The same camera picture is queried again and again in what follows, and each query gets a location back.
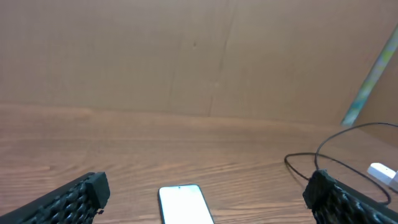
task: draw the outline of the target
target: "wire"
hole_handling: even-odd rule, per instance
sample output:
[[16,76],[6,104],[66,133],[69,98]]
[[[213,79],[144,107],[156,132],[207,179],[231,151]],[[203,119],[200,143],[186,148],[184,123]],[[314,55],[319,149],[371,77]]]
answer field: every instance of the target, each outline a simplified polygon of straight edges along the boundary
[[287,158],[292,157],[292,156],[311,156],[311,155],[315,155],[315,157],[314,157],[314,164],[315,164],[315,168],[316,168],[317,170],[319,170],[318,156],[324,157],[324,158],[327,158],[327,159],[330,159],[330,160],[332,160],[332,161],[335,161],[335,162],[339,163],[340,165],[345,166],[346,168],[352,170],[353,172],[359,174],[361,177],[364,177],[366,180],[372,182],[372,183],[373,183],[376,187],[378,187],[378,188],[384,193],[384,195],[386,195],[386,197],[387,197],[387,201],[386,201],[386,202],[380,202],[380,203],[383,204],[383,205],[388,205],[388,204],[391,203],[391,196],[390,196],[390,194],[389,194],[380,184],[378,184],[376,181],[372,180],[370,177],[364,175],[364,174],[361,173],[360,171],[358,171],[358,170],[356,170],[356,169],[350,167],[349,165],[345,164],[344,162],[341,162],[341,161],[339,161],[338,159],[334,159],[334,158],[332,158],[332,157],[330,157],[330,156],[326,156],[326,155],[323,155],[323,154],[320,154],[320,153],[319,153],[319,152],[320,152],[320,149],[322,148],[322,146],[323,146],[326,142],[328,142],[329,140],[333,139],[334,137],[339,136],[340,134],[343,134],[343,133],[345,133],[345,132],[347,132],[347,131],[351,131],[351,130],[356,129],[356,128],[362,128],[362,127],[364,127],[364,126],[370,126],[370,125],[376,125],[376,124],[383,124],[383,125],[388,125],[388,126],[393,126],[393,127],[398,128],[398,125],[396,125],[396,124],[384,123],[384,122],[372,122],[372,123],[365,123],[365,124],[360,124],[360,125],[357,125],[357,126],[353,126],[353,127],[351,127],[351,128],[348,128],[348,129],[342,130],[342,131],[340,131],[340,132],[337,132],[336,134],[334,134],[334,135],[328,137],[327,139],[325,139],[325,140],[318,146],[317,152],[300,152],[300,153],[294,153],[294,154],[288,154],[288,155],[286,155],[286,156],[285,156],[285,159],[284,159],[285,165],[286,165],[287,167],[289,167],[290,169],[292,169],[297,175],[301,176],[301,178],[303,178],[303,179],[305,179],[305,180],[309,180],[308,177],[304,176],[304,175],[301,174],[296,168],[294,168],[294,167],[290,164],[290,162],[287,160]]

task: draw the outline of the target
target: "white charger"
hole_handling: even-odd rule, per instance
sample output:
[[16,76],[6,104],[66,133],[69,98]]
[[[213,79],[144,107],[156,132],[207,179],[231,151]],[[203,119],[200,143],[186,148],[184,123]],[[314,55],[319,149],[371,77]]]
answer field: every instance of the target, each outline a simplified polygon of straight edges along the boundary
[[398,172],[393,171],[385,165],[379,162],[372,163],[368,168],[368,174],[394,190],[398,190]]

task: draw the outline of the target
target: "wall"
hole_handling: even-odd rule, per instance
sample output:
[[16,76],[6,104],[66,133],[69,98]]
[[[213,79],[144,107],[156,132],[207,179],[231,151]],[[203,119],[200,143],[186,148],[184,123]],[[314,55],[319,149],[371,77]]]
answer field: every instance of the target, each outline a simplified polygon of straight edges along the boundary
[[[374,87],[356,124],[389,122],[398,124],[398,53],[392,56],[384,73]],[[370,126],[366,132],[392,145],[398,146],[398,129],[389,126]]]
[[0,102],[340,123],[390,0],[3,0]]

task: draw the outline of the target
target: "phone screen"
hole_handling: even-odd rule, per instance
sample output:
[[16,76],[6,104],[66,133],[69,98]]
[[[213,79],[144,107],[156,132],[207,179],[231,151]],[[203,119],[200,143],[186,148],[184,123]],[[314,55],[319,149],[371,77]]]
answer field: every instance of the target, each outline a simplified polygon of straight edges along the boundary
[[159,189],[164,224],[214,224],[199,186]]

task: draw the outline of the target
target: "wooden table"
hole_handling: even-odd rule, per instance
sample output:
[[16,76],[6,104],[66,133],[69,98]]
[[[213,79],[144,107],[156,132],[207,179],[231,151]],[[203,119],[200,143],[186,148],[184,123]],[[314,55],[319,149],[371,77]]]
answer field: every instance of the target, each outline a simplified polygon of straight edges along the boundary
[[[111,198],[96,223],[160,223],[157,190],[196,183],[216,223],[315,223],[305,208],[304,180],[283,158],[314,152],[338,126],[196,118],[0,105],[0,214],[89,171],[105,171]],[[397,170],[398,150],[356,130],[322,153],[365,172],[372,162]],[[304,174],[313,157],[292,158]],[[321,160],[329,173],[376,200],[382,193],[358,175]],[[392,192],[390,208],[398,210]]]

